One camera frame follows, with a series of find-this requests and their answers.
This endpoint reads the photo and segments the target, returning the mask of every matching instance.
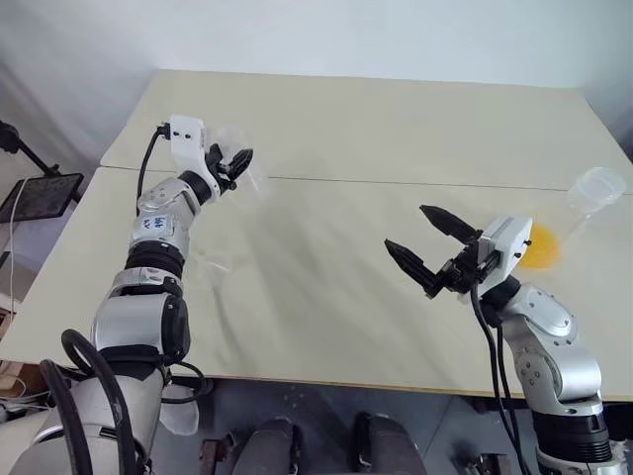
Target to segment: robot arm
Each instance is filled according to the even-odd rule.
[[[92,328],[94,346],[114,372],[128,407],[139,469],[148,464],[169,366],[181,363],[189,351],[181,282],[189,229],[205,203],[235,188],[252,158],[252,150],[244,149],[225,163],[217,144],[206,150],[204,125],[197,119],[172,116],[159,130],[171,141],[178,176],[138,199],[125,269],[115,277]],[[71,395],[93,472],[116,472],[116,424],[100,381],[88,377],[72,387]],[[46,473],[71,473],[63,429],[57,409],[51,411],[11,473],[41,473],[43,467]]]
[[[429,221],[465,245],[437,272],[407,248],[386,240],[399,267],[429,298],[442,288],[481,292],[487,324],[502,327],[532,411],[543,475],[624,474],[612,457],[602,417],[600,369],[581,345],[576,316],[552,295],[510,275],[529,240],[531,220],[501,217],[476,231],[447,211],[422,206]]]

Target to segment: table seam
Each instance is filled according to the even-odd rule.
[[[115,165],[100,165],[101,168],[111,168],[115,170],[129,170],[138,171],[138,168],[115,166]],[[173,170],[148,170],[147,172],[158,173],[173,173]],[[406,185],[406,186],[457,186],[464,188],[494,188],[500,190],[536,190],[536,191],[568,191],[566,188],[545,188],[537,186],[511,186],[511,185],[480,185],[474,183],[429,183],[422,181],[381,181],[381,180],[355,180],[347,178],[309,178],[305,176],[281,176],[270,175],[269,179],[272,180],[288,180],[288,181],[319,181],[330,183],[359,183],[368,185]],[[633,192],[625,192],[625,196],[632,196]]]

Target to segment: black hose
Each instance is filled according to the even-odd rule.
[[[145,150],[145,156],[142,158],[142,162],[140,163],[140,169],[138,170],[138,182],[136,183],[136,215],[138,216],[138,198],[142,195],[142,182],[145,179],[145,171],[147,170],[147,163],[149,162],[149,158],[151,157],[151,152],[154,150],[154,146],[156,145],[156,140],[158,137],[163,136],[166,139],[170,139],[170,127],[169,124],[163,124],[162,126],[158,126],[154,131],[149,143],[147,144],[147,149]]]
[[[72,474],[91,475],[92,462],[90,460],[88,440],[70,390],[61,376],[59,368],[51,360],[45,359],[40,363],[40,372],[50,389],[61,425],[63,426]]]
[[[510,422],[512,423],[514,441],[519,451],[521,450],[521,437],[518,431],[518,421],[516,420],[516,412],[514,411],[514,403],[512,402],[512,395],[510,394],[510,388],[507,384],[507,377],[505,375],[505,363],[503,362],[503,328],[499,326],[497,328],[497,360],[498,360],[498,372],[501,377],[501,387],[505,394],[505,407],[510,413]]]
[[[194,393],[191,396],[189,396],[187,398],[181,398],[181,399],[162,398],[160,400],[160,402],[162,404],[185,404],[185,403],[191,403],[192,401],[196,401],[201,396],[204,396],[205,394],[207,394],[207,379],[205,378],[205,375],[202,374],[202,371],[200,371],[200,369],[198,369],[193,364],[186,363],[184,361],[180,361],[180,362],[174,363],[174,364],[176,364],[178,366],[182,366],[183,368],[189,368],[194,373],[196,373],[196,376],[198,376],[198,380],[200,381],[200,386],[198,387],[198,389],[196,391],[194,391]]]
[[[493,391],[495,392],[495,400],[497,401],[498,414],[501,417],[501,422],[503,423],[503,427],[505,428],[505,432],[507,433],[507,437],[510,439],[512,447],[514,448],[514,452],[516,453],[516,458],[518,460],[519,468],[521,469],[521,473],[523,475],[530,475],[530,469],[528,468],[525,460],[523,459],[523,453],[521,452],[521,448],[517,445],[516,440],[514,439],[514,435],[512,430],[510,429],[510,425],[507,421],[507,417],[505,416],[505,412],[503,411],[503,401],[501,400],[500,390],[498,387],[498,368],[497,368],[497,348],[495,347],[495,340],[493,339],[493,334],[488,328],[488,324],[486,323],[486,318],[484,317],[484,312],[482,311],[482,306],[479,302],[479,295],[477,292],[477,284],[475,284],[471,288],[471,304],[473,305],[473,311],[475,312],[475,317],[477,317],[477,322],[484,332],[484,336],[486,337],[486,342],[488,343],[488,350],[490,354],[491,360],[491,373],[493,376]]]
[[[110,410],[115,423],[119,449],[119,473],[121,475],[136,474],[136,447],[130,413],[115,373],[104,357],[80,332],[66,330],[61,334],[61,344],[67,352],[69,351],[68,357],[75,364],[75,358],[85,359],[89,365],[89,370],[99,379],[110,403]]]
[[[154,145],[156,144],[156,140],[158,140],[158,136],[160,136],[160,129],[156,129],[149,140],[149,144],[147,145],[147,150],[145,151],[145,156],[142,158],[142,162],[140,163],[140,169],[138,170],[138,182],[136,184],[136,215],[138,216],[138,198],[142,195],[142,182],[145,178],[145,170],[147,169],[147,162],[151,157],[151,151],[154,149]]]

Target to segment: beige table surface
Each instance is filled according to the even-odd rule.
[[[150,172],[146,184],[169,175]],[[192,229],[184,273],[191,362],[209,376],[490,393],[487,348],[469,307],[449,292],[427,300],[383,239],[410,246],[437,269],[460,245],[436,231],[419,204],[483,227],[499,213],[541,209],[563,192],[293,179],[270,185],[259,207],[229,196],[205,207]],[[97,171],[0,358],[67,361],[61,332],[89,333],[125,263],[135,190],[135,171]],[[602,369],[602,393],[615,400],[633,399],[632,199],[623,197],[573,237],[559,266],[515,273],[578,314]]]
[[[102,165],[138,169],[172,113],[239,125],[271,176],[566,190],[601,165],[633,185],[573,89],[215,72],[156,74]],[[173,166],[160,141],[149,169]]]

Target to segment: orange liquid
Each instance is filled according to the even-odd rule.
[[[534,223],[530,240],[532,244],[518,262],[521,267],[547,269],[561,258],[561,244],[556,235],[545,226]]]

